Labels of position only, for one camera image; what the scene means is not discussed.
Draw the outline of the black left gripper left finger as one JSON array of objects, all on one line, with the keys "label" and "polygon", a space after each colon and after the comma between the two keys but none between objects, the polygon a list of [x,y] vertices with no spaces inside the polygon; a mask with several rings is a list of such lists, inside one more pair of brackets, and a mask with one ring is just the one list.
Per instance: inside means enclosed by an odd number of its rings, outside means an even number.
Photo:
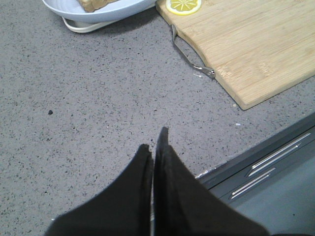
[{"label": "black left gripper left finger", "polygon": [[153,158],[142,144],[125,170],[100,194],[59,216],[47,236],[149,236]]}]

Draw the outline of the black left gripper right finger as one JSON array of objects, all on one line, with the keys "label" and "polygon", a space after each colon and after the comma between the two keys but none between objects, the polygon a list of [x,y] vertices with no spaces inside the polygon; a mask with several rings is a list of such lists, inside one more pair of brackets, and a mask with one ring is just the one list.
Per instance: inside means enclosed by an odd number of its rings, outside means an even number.
[{"label": "black left gripper right finger", "polygon": [[155,235],[267,236],[261,225],[212,195],[179,159],[163,127],[154,170]]}]

